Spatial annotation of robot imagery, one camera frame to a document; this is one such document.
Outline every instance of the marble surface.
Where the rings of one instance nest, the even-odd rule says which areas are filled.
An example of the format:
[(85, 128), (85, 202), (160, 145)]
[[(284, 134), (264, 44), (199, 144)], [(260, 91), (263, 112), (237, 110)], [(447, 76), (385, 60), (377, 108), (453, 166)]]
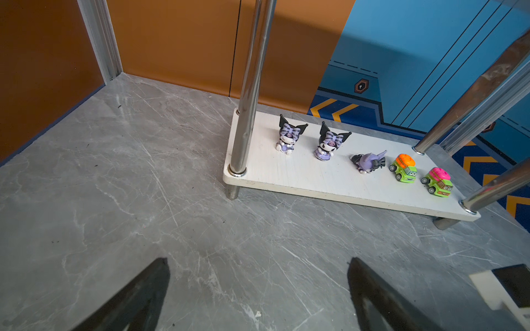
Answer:
[[(0, 329), (68, 330), (159, 256), (172, 273), (159, 330), (358, 330), (353, 256), (446, 330), (521, 329), (468, 277), (530, 264), (530, 234), (498, 204), (440, 231), (425, 216), (253, 189), (229, 201), (236, 104), (121, 74), (1, 167)], [(479, 187), (439, 147), (429, 156), (464, 194)]]

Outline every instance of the brown wall panel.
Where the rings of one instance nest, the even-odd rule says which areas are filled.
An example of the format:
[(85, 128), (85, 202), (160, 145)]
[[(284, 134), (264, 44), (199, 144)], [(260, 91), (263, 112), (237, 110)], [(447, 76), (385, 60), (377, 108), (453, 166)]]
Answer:
[(108, 0), (126, 73), (228, 95), (239, 0)]
[[(254, 0), (242, 0), (230, 96), (239, 97)], [(355, 0), (278, 0), (259, 102), (307, 112)]]
[(0, 162), (103, 84), (75, 0), (0, 3)]

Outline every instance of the purple toy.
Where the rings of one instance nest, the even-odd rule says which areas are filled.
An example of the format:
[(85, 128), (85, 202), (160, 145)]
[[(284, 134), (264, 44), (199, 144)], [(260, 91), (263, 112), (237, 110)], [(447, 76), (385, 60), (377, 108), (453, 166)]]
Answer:
[(372, 171), (385, 166), (385, 153), (380, 154), (358, 154), (351, 157), (351, 161), (357, 166), (362, 174), (371, 173)]
[(317, 159), (327, 161), (333, 156), (333, 152), (339, 149), (340, 145), (348, 139), (351, 132), (335, 133), (331, 132), (326, 123), (322, 122), (320, 128), (319, 146), (314, 154)]
[(289, 124), (282, 114), (280, 114), (280, 141), (276, 143), (276, 150), (287, 155), (291, 155), (295, 149), (295, 142), (309, 124), (294, 126)]

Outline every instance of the metal pole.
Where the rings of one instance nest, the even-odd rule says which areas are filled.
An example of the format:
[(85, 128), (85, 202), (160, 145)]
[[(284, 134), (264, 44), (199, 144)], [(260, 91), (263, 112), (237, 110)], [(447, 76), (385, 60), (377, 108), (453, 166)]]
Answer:
[(458, 99), (425, 137), (412, 149), (420, 154), (434, 145), (445, 133), (484, 101), (519, 66), (530, 51), (530, 30), (514, 41)]
[[(530, 183), (530, 157), (460, 201), (460, 206), (468, 213), (476, 214), (479, 209), (494, 203), (528, 183)], [(458, 222), (458, 220), (441, 218), (435, 220), (434, 224), (437, 228), (445, 230)]]
[[(249, 54), (238, 106), (239, 118), (232, 148), (232, 159), (228, 166), (228, 172), (236, 177), (244, 176), (246, 173), (246, 161), (254, 128), (256, 106), (258, 105), (261, 71), (267, 52), (275, 7), (276, 0), (256, 0)], [(226, 195), (229, 199), (235, 200), (238, 192), (238, 186), (229, 185)]]
[(502, 114), (517, 104), (530, 92), (530, 61), (517, 71), (482, 102), (456, 129), (441, 143), (449, 155), (453, 156)]

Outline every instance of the white wooden platform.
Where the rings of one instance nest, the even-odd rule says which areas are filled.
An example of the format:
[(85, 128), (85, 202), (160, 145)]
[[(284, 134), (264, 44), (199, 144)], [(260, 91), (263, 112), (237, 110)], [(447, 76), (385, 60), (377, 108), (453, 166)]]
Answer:
[[(427, 155), (414, 153), (409, 145), (352, 133), (331, 160), (320, 161), (313, 155), (319, 143), (320, 125), (309, 124), (295, 144), (293, 153), (286, 155), (276, 150), (280, 117), (261, 112), (256, 114), (247, 174), (234, 177), (227, 168), (238, 118), (234, 112), (223, 172), (226, 184), (463, 221), (480, 218), (479, 213), (471, 215), (458, 205), (458, 201), (464, 198), (457, 188), (458, 183), (453, 183), (455, 187), (448, 198), (427, 192), (420, 179), (436, 164)], [(304, 124), (287, 120), (294, 125)], [(326, 120), (330, 130), (343, 132), (333, 129), (333, 123)], [(355, 154), (379, 154), (384, 150), (388, 150), (386, 168), (369, 174), (360, 174), (349, 159)], [(388, 166), (401, 153), (410, 155), (416, 161), (418, 174), (414, 183), (398, 182), (394, 173), (388, 170)]]

